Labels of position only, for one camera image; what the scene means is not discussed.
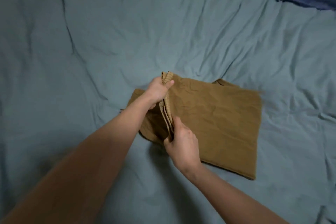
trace person's right arm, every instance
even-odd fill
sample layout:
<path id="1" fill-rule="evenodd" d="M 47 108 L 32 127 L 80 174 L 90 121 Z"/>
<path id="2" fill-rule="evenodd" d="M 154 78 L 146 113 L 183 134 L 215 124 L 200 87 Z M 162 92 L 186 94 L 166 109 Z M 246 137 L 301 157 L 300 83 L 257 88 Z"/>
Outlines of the person's right arm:
<path id="1" fill-rule="evenodd" d="M 227 224 L 288 224 L 244 192 L 236 189 L 200 161 L 198 140 L 179 117 L 174 117 L 174 140 L 165 139 L 167 153 L 179 171 L 209 200 Z"/>

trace forearm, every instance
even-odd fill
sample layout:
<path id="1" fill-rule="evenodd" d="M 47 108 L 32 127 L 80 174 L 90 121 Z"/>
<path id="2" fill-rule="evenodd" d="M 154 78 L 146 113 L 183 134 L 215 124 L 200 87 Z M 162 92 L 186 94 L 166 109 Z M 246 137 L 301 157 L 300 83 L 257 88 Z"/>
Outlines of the forearm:
<path id="1" fill-rule="evenodd" d="M 203 165 L 187 178 L 204 194 L 227 224 L 287 223 Z"/>
<path id="2" fill-rule="evenodd" d="M 94 220 L 146 112 L 139 97 L 84 140 L 33 189 L 3 223 L 87 223 Z"/>

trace brown fabric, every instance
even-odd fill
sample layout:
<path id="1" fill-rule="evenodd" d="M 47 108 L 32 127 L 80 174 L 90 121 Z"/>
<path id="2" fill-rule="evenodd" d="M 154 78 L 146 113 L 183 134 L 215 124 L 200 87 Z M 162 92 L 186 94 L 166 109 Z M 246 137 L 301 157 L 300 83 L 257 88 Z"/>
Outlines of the brown fabric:
<path id="1" fill-rule="evenodd" d="M 165 99 L 149 110 L 140 133 L 157 143 L 174 133 L 172 116 L 179 116 L 199 141 L 203 162 L 255 179 L 261 98 L 222 79 L 213 83 L 162 73 L 162 82 L 173 79 Z M 128 103 L 144 91 L 136 89 Z"/>

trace hand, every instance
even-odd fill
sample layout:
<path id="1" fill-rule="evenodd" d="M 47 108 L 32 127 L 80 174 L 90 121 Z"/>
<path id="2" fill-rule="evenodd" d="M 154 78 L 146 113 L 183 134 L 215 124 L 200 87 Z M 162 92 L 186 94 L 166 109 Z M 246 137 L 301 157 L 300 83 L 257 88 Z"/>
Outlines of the hand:
<path id="1" fill-rule="evenodd" d="M 163 142 L 175 167 L 189 179 L 190 175 L 193 175 L 199 167 L 202 167 L 198 140 L 179 117 L 173 117 L 173 121 L 174 140 L 170 142 L 166 138 Z"/>
<path id="2" fill-rule="evenodd" d="M 165 85 L 162 84 L 161 77 L 155 77 L 148 86 L 144 95 L 147 96 L 151 101 L 151 109 L 154 108 L 157 102 L 163 100 L 166 96 L 167 91 L 173 86 L 174 80 L 167 82 Z"/>

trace person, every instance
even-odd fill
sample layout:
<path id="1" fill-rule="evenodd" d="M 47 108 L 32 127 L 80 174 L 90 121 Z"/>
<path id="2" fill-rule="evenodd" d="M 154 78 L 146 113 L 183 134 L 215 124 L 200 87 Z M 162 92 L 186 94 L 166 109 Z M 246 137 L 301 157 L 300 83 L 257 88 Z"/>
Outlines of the person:
<path id="1" fill-rule="evenodd" d="M 173 84 L 163 85 L 160 77 L 154 78 L 144 94 L 42 178 L 2 223 L 93 223 L 147 111 Z M 287 223 L 203 165 L 196 136 L 179 117 L 173 121 L 174 140 L 164 140 L 167 153 L 227 224 Z"/>

